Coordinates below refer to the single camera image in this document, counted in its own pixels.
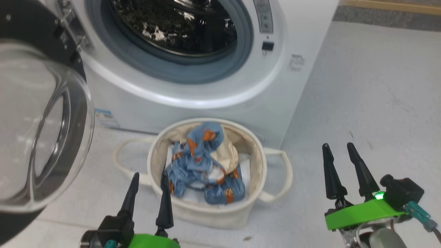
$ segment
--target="washing machine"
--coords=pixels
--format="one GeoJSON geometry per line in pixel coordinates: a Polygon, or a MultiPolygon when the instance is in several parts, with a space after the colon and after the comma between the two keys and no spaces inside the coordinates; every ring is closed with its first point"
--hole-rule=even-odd
{"type": "Polygon", "coordinates": [[[99,123],[218,117],[279,147],[338,0],[44,0],[76,37],[99,123]]]}

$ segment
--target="blue and white sticker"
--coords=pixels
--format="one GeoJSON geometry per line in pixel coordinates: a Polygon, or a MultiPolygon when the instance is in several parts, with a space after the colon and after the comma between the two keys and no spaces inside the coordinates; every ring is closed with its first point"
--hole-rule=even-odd
{"type": "Polygon", "coordinates": [[[109,110],[95,109],[95,119],[98,119],[101,125],[108,128],[120,127],[120,125],[109,110]]]}

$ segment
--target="wooden strip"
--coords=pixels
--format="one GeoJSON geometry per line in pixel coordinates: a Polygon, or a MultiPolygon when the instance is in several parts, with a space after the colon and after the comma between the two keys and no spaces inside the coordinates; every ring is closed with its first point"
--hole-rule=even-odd
{"type": "Polygon", "coordinates": [[[441,15],[441,7],[430,5],[404,4],[374,0],[340,0],[340,5],[389,11],[403,11],[427,15],[441,15]]]}

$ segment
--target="metal hinge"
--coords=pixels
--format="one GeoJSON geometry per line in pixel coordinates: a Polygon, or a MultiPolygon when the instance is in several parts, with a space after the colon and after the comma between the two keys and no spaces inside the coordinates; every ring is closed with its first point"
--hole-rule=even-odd
{"type": "Polygon", "coordinates": [[[87,37],[77,13],[75,12],[73,4],[70,0],[57,0],[60,10],[62,12],[62,18],[60,25],[65,28],[74,39],[77,46],[77,51],[90,50],[93,48],[89,37],[87,37]]]}

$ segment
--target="round laundry basket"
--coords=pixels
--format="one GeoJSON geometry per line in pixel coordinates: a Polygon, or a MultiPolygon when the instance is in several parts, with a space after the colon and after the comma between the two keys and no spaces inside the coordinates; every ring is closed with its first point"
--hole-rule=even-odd
{"type": "Polygon", "coordinates": [[[272,148],[263,148],[258,138],[242,125],[215,118],[183,120],[167,127],[156,137],[128,140],[120,144],[113,152],[115,165],[127,177],[132,178],[134,172],[120,164],[118,159],[119,152],[123,147],[132,142],[152,143],[147,158],[147,174],[140,174],[139,182],[140,184],[151,186],[156,194],[161,197],[160,180],[162,170],[166,166],[165,160],[168,147],[178,140],[185,140],[191,129],[207,121],[221,124],[237,151],[250,155],[251,179],[248,189],[249,196],[234,206],[228,207],[222,205],[200,205],[172,196],[173,216],[211,227],[225,229],[243,228],[247,224],[248,215],[257,199],[269,203],[280,198],[291,188],[293,171],[286,152],[272,148]],[[276,195],[263,191],[267,174],[266,155],[269,154],[280,155],[286,167],[285,183],[281,191],[276,195]]]}

